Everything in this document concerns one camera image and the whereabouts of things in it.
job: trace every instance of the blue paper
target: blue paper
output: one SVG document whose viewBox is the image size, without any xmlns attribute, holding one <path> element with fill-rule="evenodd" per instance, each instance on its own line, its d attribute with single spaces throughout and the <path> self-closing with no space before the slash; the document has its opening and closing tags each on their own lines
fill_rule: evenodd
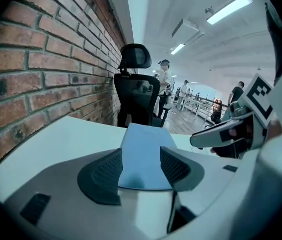
<svg viewBox="0 0 282 240">
<path fill-rule="evenodd" d="M 161 170 L 160 147 L 176 148 L 164 128 L 130 123 L 121 144 L 123 172 L 119 187 L 138 190 L 170 190 Z"/>
</svg>

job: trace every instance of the black shirt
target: black shirt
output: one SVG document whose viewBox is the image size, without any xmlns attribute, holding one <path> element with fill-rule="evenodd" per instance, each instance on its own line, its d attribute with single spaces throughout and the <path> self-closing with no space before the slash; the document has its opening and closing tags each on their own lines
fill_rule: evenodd
<svg viewBox="0 0 282 240">
<path fill-rule="evenodd" d="M 231 103 L 232 102 L 236 102 L 239 97 L 243 94 L 243 89 L 236 86 L 233 90 L 232 90 L 232 93 L 233 93 L 233 97 L 232 97 L 232 100 L 231 100 Z"/>
</svg>

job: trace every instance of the chair headrest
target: chair headrest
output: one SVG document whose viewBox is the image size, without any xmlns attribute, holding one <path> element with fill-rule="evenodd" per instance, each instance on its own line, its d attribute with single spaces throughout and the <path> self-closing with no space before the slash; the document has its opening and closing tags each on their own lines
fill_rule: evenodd
<svg viewBox="0 0 282 240">
<path fill-rule="evenodd" d="M 147 69 L 152 65 L 149 51 L 144 45 L 130 43 L 121 48 L 122 60 L 119 69 Z"/>
</svg>

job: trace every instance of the cap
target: cap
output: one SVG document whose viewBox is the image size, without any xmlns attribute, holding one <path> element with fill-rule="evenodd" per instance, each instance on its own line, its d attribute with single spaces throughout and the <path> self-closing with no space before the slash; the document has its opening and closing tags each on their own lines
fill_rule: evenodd
<svg viewBox="0 0 282 240">
<path fill-rule="evenodd" d="M 167 60 L 167 59 L 164 59 L 164 60 L 161 60 L 160 62 L 159 62 L 159 64 L 165 64 L 165 65 L 170 65 L 170 61 L 169 60 Z"/>
</svg>

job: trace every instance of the railing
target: railing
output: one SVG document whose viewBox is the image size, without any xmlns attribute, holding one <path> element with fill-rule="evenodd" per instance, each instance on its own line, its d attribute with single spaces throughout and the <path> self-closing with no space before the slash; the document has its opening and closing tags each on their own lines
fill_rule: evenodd
<svg viewBox="0 0 282 240">
<path fill-rule="evenodd" d="M 225 104 L 219 104 L 213 100 L 207 99 L 207 98 L 202 98 L 202 97 L 198 97 L 198 96 L 192 96 L 190 97 L 192 99 L 196 99 L 198 100 L 200 103 L 202 103 L 201 107 L 200 107 L 200 111 L 198 111 L 198 115 L 202 118 L 206 118 L 206 115 L 208 115 L 207 117 L 207 121 L 212 122 L 211 121 L 211 115 L 213 114 L 214 110 L 216 110 L 218 108 L 218 106 L 222 106 L 222 110 L 221 110 L 221 119 L 224 116 L 225 111 L 227 110 L 228 106 Z"/>
</svg>

